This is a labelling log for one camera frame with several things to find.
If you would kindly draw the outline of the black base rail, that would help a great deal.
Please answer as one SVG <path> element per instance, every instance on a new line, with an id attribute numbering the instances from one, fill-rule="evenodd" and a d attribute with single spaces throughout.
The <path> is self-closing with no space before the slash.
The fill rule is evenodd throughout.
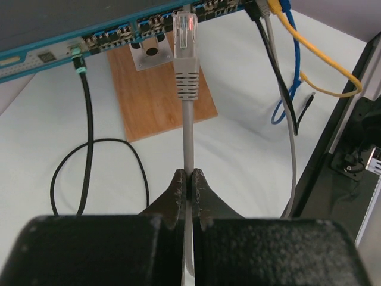
<path id="1" fill-rule="evenodd" d="M 379 175 L 366 169 L 380 146 L 380 36 L 367 43 L 353 71 L 363 91 L 336 104 L 296 186 L 292 218 L 327 219 L 354 241 L 378 196 Z"/>

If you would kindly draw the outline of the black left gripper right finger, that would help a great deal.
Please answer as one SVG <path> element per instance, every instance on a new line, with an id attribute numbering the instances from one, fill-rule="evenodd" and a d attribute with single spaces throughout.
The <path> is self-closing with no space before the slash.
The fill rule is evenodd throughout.
<path id="1" fill-rule="evenodd" d="M 201 169 L 191 179 L 196 285 L 246 285 L 246 220 L 209 186 Z"/>

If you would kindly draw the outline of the blue-faced black network switch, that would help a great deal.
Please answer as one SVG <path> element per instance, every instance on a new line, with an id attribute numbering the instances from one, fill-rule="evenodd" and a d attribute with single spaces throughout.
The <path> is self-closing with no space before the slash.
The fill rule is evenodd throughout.
<path id="1" fill-rule="evenodd" d="M 146 39 L 164 39 L 180 11 L 208 21 L 246 1 L 1 1 L 1 82 Z"/>

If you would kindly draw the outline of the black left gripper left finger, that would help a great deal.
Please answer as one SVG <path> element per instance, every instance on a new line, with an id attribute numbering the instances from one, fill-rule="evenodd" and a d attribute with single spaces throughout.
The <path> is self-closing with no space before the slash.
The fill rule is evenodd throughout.
<path id="1" fill-rule="evenodd" d="M 168 188 L 142 212 L 158 227 L 148 285 L 184 284 L 186 187 L 186 173 L 177 169 Z"/>

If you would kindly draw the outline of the metal switch stand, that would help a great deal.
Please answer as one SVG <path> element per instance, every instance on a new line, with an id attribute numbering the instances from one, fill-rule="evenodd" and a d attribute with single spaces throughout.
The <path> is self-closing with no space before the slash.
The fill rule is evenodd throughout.
<path id="1" fill-rule="evenodd" d="M 173 61 L 171 45 L 165 34 L 129 45 L 137 72 Z"/>

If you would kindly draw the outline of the wooden base board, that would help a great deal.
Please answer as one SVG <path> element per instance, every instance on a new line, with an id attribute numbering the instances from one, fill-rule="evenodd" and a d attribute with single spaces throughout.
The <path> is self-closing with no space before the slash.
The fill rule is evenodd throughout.
<path id="1" fill-rule="evenodd" d="M 145 139 L 182 126 L 173 68 L 173 34 L 148 56 L 130 45 L 107 52 L 126 138 Z"/>

